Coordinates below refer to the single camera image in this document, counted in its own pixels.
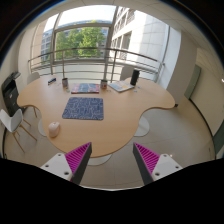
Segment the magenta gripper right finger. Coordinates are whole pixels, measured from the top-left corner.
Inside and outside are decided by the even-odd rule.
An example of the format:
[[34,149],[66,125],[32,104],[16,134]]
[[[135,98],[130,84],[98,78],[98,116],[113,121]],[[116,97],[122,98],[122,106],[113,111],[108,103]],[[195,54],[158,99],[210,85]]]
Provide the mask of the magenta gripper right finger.
[[158,154],[138,143],[133,144],[133,154],[145,185],[182,169],[168,154]]

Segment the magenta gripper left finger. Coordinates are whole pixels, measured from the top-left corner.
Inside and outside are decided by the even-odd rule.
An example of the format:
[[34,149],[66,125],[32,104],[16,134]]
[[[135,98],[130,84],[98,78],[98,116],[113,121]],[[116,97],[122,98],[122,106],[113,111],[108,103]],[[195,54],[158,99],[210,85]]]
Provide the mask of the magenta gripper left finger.
[[63,154],[57,153],[41,168],[56,176],[79,185],[84,175],[90,155],[92,144],[86,143],[72,151]]

